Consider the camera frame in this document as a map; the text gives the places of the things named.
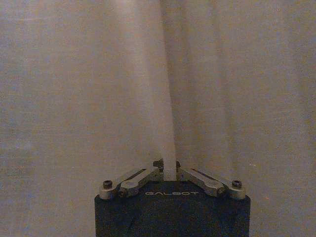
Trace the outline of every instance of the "fabric backdrop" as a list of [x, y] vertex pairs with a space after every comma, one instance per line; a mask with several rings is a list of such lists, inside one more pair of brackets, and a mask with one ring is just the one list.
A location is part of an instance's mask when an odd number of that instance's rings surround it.
[[316, 231], [316, 2], [0, 1], [0, 236], [92, 237], [105, 179], [241, 179], [250, 236]]

